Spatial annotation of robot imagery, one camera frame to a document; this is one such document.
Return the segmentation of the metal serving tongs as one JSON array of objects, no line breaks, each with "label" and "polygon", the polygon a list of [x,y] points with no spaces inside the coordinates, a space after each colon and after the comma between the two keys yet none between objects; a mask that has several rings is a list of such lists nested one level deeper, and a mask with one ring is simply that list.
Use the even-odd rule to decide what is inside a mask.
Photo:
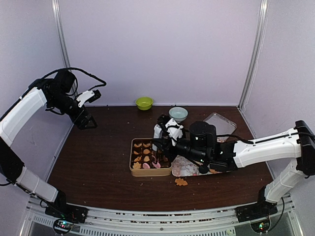
[{"label": "metal serving tongs", "polygon": [[[153,139],[162,138],[162,128],[156,124],[154,126],[154,136]],[[153,142],[152,146],[152,155],[153,155],[153,166],[156,169],[161,168],[161,161],[163,160],[163,155],[160,149],[158,149],[157,142]]]}]

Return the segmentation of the gold cookie tin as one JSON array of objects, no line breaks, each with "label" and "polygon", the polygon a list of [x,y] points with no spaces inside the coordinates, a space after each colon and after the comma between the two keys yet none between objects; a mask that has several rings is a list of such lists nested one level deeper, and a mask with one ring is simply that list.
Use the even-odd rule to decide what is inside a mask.
[{"label": "gold cookie tin", "polygon": [[[142,148],[134,148],[135,143],[143,143]],[[131,141],[129,169],[134,177],[164,177],[171,175],[172,164],[163,155],[161,168],[153,166],[153,142],[150,138],[135,138]],[[148,163],[150,169],[143,169],[142,164]]]}]

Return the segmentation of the pink round cookie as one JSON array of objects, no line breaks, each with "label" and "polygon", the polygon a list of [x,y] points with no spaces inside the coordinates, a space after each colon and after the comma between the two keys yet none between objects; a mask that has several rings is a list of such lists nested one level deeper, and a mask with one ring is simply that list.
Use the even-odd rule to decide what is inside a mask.
[{"label": "pink round cookie", "polygon": [[148,163],[143,163],[142,164],[142,168],[143,169],[150,169],[151,167],[150,167],[150,165]]}]

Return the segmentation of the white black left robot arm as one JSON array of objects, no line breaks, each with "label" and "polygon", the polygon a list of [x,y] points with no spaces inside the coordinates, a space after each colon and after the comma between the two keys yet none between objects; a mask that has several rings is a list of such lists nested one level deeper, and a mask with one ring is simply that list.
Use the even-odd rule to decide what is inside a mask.
[{"label": "white black left robot arm", "polygon": [[[74,71],[99,83],[76,95],[71,92],[72,87],[78,85]],[[59,116],[69,116],[72,124],[80,130],[96,128],[97,123],[85,104],[98,100],[101,97],[98,89],[104,86],[106,82],[103,79],[81,68],[56,69],[35,79],[0,118],[0,173],[9,184],[40,198],[59,218],[67,218],[71,213],[65,193],[31,171],[13,150],[13,144],[42,108]]]}]

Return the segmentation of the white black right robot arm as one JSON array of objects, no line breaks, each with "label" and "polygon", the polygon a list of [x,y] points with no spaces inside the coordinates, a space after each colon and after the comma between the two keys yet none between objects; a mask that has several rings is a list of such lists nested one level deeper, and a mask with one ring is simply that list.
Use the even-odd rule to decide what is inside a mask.
[{"label": "white black right robot arm", "polygon": [[270,184],[262,187],[254,204],[235,209],[239,222],[252,221],[277,213],[277,203],[300,180],[315,174],[315,135],[307,124],[296,121],[295,127],[262,139],[220,143],[216,127],[196,121],[184,129],[174,119],[160,117],[152,139],[153,149],[160,149],[173,162],[182,156],[196,165],[202,174],[210,170],[225,173],[271,160],[291,161]]}]

